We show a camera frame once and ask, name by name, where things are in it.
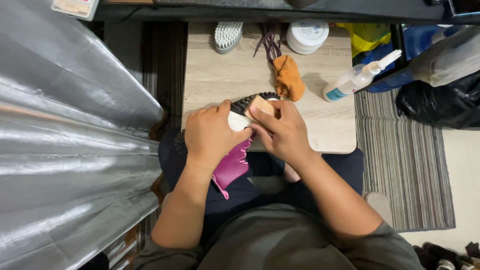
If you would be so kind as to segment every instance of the metallic fabric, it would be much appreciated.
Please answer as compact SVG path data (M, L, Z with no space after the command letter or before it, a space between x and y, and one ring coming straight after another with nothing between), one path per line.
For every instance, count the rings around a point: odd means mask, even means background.
M75 270L158 206L161 106L50 5L0 2L2 270Z

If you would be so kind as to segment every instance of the pink leather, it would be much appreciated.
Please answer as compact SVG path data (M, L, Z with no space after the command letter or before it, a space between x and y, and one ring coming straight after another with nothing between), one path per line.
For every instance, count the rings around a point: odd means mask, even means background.
M247 149L253 141L253 136L248 140L235 146L226 156L222 158L218 166L213 171L212 180L223 193L225 199L228 199L228 192L225 188L248 171L248 163L245 160Z

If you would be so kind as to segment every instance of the orange rag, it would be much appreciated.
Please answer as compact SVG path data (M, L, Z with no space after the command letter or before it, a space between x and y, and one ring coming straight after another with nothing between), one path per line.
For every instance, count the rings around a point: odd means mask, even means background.
M276 92L281 97L297 101L305 91L305 84L300 79L297 63L289 55L273 59L276 75Z

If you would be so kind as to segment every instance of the scrub brush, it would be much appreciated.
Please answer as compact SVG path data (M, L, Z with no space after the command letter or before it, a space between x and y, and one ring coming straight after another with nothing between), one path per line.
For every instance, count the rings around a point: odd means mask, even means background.
M219 54L231 51L242 34L243 22L219 22L215 28L215 49Z

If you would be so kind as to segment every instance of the white spray bottle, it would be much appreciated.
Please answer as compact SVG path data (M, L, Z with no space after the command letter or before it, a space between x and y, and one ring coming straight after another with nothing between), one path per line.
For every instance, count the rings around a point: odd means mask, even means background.
M397 49L379 61L354 66L346 74L325 86L323 89L324 99L328 102L337 101L368 86L372 83L375 75L393 63L400 55L402 55L402 51Z

